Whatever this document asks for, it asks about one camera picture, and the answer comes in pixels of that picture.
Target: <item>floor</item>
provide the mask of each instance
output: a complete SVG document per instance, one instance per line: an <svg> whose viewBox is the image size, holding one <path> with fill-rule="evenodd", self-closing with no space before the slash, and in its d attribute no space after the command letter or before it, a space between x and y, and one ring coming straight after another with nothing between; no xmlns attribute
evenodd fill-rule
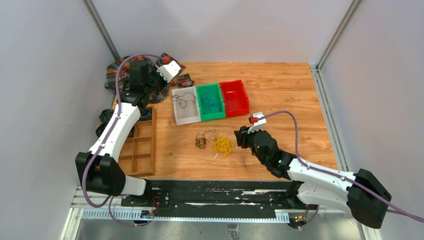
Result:
<svg viewBox="0 0 424 240"><path fill-rule="evenodd" d="M337 169L337 163L321 111L314 80L307 63L234 63L183 62L194 85L241 79L249 98L250 113L264 114L291 111L299 126L300 155L313 163ZM198 133L216 129L234 143L234 130L249 126L249 115L223 118L186 125L176 125L172 98L156 107L156 168L149 178L276 180L249 149L234 146L225 158L216 158L213 144L205 149L195 146ZM286 114L267 119L264 128L278 142L280 149L295 152L293 121Z"/></svg>

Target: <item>plaid fabric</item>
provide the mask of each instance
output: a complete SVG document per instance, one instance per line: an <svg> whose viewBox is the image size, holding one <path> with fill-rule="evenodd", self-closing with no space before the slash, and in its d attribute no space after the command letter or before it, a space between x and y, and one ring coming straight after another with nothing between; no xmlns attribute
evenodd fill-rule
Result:
<svg viewBox="0 0 424 240"><path fill-rule="evenodd" d="M122 57L118 61L107 66L106 78L105 78L105 82L104 82L104 87L106 89L115 89L115 77L117 75L118 68L121 65L121 63L125 59L127 59L128 57L129 56ZM161 57L168 57L170 59L170 61L174 60L181 67L181 70L179 71L178 74L182 73L184 71L184 69L186 69L186 66L182 65L177 60L175 60L172 56L168 55L165 52L161 55ZM139 61L139 60L148 60L151 64L153 64L153 62L148 57L144 57L144 56L137 56L134 59L126 62L125 65L122 67L122 71L119 73L119 88L120 89L122 89L122 87L124 85L124 79L126 77L129 77L128 71L130 69L131 62L132 61ZM164 65L164 64L165 63L161 59L156 61L156 65L159 66L159 67ZM158 94L156 94L156 93L152 94L150 96L150 102L153 103L153 104L156 104L156 103L160 103L163 100L165 100L169 95L171 87L186 88L186 87L191 87L193 85L194 85L194 81L190 78L189 74L184 74L184 75L181 75L181 76L177 75Z"/></svg>
<svg viewBox="0 0 424 240"><path fill-rule="evenodd" d="M181 75L181 76L174 77L169 82L169 84L176 89L181 89L181 88L192 87L195 84L195 81L193 81L190 78L190 75L187 73L187 74L184 74L184 75Z"/></svg>

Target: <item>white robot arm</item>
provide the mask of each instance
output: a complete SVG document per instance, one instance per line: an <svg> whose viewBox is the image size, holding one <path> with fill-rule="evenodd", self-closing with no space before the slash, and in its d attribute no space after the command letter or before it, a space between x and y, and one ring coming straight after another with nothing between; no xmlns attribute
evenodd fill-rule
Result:
<svg viewBox="0 0 424 240"><path fill-rule="evenodd" d="M254 113L249 118L253 125L242 126L234 134L237 145L244 149L250 148L252 155L271 174L292 180L291 187L280 201L285 201L294 208L304 204L342 210L351 213L368 227L381 227L388 205L354 184L360 183L390 202L392 196L371 172L365 169L360 169L357 173L334 170L279 149L277 141L262 130L267 123L265 118L262 112Z"/></svg>
<svg viewBox="0 0 424 240"><path fill-rule="evenodd" d="M122 103L115 108L110 122L95 144L88 152L80 152L75 158L83 188L85 180L86 190L90 192L108 196L138 196L141 202L151 200L150 182L126 176L118 165L119 155L128 134L140 119L140 109L146 108L150 96L162 90L180 69L175 61L161 67L147 60L131 63L129 79L124 82L120 94Z"/></svg>

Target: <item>red bin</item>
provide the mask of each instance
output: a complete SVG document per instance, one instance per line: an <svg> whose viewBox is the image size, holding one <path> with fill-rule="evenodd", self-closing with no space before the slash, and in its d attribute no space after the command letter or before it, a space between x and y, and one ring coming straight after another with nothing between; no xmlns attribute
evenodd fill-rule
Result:
<svg viewBox="0 0 424 240"><path fill-rule="evenodd" d="M234 117L249 113L249 99L242 80L220 82L225 106L225 117Z"/></svg>

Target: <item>white wall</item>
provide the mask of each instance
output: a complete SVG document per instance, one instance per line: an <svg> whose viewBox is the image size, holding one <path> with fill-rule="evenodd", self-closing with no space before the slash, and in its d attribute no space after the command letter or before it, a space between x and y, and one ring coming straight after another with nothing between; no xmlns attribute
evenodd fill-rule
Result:
<svg viewBox="0 0 424 240"><path fill-rule="evenodd" d="M316 64L351 0L93 0L121 56Z"/></svg>
<svg viewBox="0 0 424 240"><path fill-rule="evenodd" d="M366 0L322 73L354 170L372 171L392 203L424 217L424 1ZM423 239L388 213L384 240Z"/></svg>
<svg viewBox="0 0 424 240"><path fill-rule="evenodd" d="M0 239L58 239L113 60L81 0L2 2L0 56Z"/></svg>

